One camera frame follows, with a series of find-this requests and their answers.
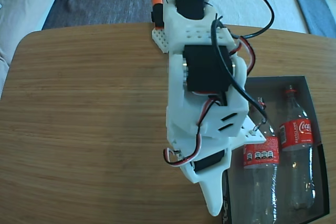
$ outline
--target white plastic part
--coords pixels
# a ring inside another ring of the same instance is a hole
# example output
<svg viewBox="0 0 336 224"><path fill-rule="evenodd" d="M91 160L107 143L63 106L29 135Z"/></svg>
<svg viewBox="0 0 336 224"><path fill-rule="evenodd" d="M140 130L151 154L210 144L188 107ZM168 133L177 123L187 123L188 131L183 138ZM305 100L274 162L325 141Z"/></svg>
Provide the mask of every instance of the white plastic part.
<svg viewBox="0 0 336 224"><path fill-rule="evenodd" d="M164 34L168 49L159 40L163 31L153 31L153 40L163 52L169 51L169 94L166 111L167 139L175 150L180 150L183 157L191 155L196 144L196 122L207 96L188 92L184 84L186 75L183 50L185 45L211 45L211 24L216 17L216 10L205 6L202 20L190 20L176 11L175 0L164 3ZM233 50L236 45L227 28L217 29L218 44ZM247 67L237 54L232 56L234 78L242 87L247 78ZM255 124L247 116L248 102L232 86L226 92L228 106L213 106L202 122L202 148L197 157L181 166L183 174L192 182L199 183L211 215L217 216L223 204L222 174L230 168L232 150L244 144L263 143L265 138L257 131L251 134ZM199 172L194 171L194 162L225 151L223 158L216 164Z"/></svg>
<svg viewBox="0 0 336 224"><path fill-rule="evenodd" d="M169 43L164 29L153 29L152 38L164 54L168 53Z"/></svg>

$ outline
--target white cushion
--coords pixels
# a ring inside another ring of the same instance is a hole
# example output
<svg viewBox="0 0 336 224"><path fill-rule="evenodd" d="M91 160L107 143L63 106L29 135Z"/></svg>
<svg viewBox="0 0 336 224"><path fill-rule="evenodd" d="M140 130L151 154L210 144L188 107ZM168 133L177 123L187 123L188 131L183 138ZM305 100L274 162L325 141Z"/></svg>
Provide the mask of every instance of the white cushion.
<svg viewBox="0 0 336 224"><path fill-rule="evenodd" d="M36 30L54 0L0 0L0 56L10 65L15 49Z"/></svg>
<svg viewBox="0 0 336 224"><path fill-rule="evenodd" d="M273 29L308 33L306 21L296 0L268 0L275 12ZM271 18L263 0L211 0L228 25L264 27Z"/></svg>

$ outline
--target blue fabric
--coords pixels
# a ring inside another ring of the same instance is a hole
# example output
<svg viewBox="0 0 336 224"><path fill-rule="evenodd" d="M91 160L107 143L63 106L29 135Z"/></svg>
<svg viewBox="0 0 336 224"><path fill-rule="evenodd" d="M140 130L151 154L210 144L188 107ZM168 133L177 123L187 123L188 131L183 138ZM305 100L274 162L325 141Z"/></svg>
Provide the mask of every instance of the blue fabric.
<svg viewBox="0 0 336 224"><path fill-rule="evenodd" d="M311 34L336 38L336 22L326 0L298 0L298 3Z"/></svg>

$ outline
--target red wire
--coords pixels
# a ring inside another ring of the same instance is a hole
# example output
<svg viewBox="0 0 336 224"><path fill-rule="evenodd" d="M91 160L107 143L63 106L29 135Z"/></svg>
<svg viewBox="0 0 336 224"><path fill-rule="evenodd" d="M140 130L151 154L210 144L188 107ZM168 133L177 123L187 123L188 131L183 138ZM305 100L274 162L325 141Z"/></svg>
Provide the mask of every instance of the red wire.
<svg viewBox="0 0 336 224"><path fill-rule="evenodd" d="M215 101L216 100L216 98L210 98L210 99L208 99L206 102L205 102L205 104L203 105L203 108L202 108L202 111L201 111L201 115L200 115L200 117L199 117L199 119L198 119L198 121L197 121L197 123L196 123L196 125L198 126L198 127L200 127L200 122L203 120L203 118L205 117L205 115L206 115L206 113L207 113L207 110L208 110L208 107L211 105L211 103L213 102L213 101ZM164 149L163 150L163 158L164 158L164 160L168 163L168 164L170 164L171 166L175 166L175 167L177 167L177 166L181 166L181 165L183 165L183 164L187 164L192 158L194 158L195 157L195 155L197 155L198 154L198 152L199 152L199 150L201 149L201 146L202 146L202 136L201 136L201 134L199 133L199 131L197 131L197 134L196 134L196 146L195 146L195 150L194 150L194 152L190 155L190 156L188 156L188 157L185 157L185 158L183 158L183 159L181 159L181 160L179 160L179 161L176 161L176 162L170 162L169 161L169 154L170 154L170 149L169 148L166 148L166 149Z"/></svg>
<svg viewBox="0 0 336 224"><path fill-rule="evenodd" d="M253 50L253 47L251 46L251 44L248 42L247 39L245 39L242 36L239 39L242 40L242 42L246 45L246 47L248 48L249 54L251 55L251 62L249 64L249 67L247 68L247 75L249 75L256 63L256 54Z"/></svg>
<svg viewBox="0 0 336 224"><path fill-rule="evenodd" d="M240 42L239 42L238 47L236 47L235 49L233 49L229 54L230 54L230 55L233 55L233 54L235 54L236 52L238 52L239 50L241 50L241 43L240 43Z"/></svg>

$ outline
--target bottle cap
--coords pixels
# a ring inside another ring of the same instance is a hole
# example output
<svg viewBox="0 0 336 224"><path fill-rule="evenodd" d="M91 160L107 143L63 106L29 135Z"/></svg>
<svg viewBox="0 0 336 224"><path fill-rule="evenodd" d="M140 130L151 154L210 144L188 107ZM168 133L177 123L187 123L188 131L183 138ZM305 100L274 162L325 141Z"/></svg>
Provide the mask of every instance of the bottle cap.
<svg viewBox="0 0 336 224"><path fill-rule="evenodd" d="M286 86L286 91L285 93L288 94L288 93L296 93L297 90L293 87L293 85L288 85Z"/></svg>

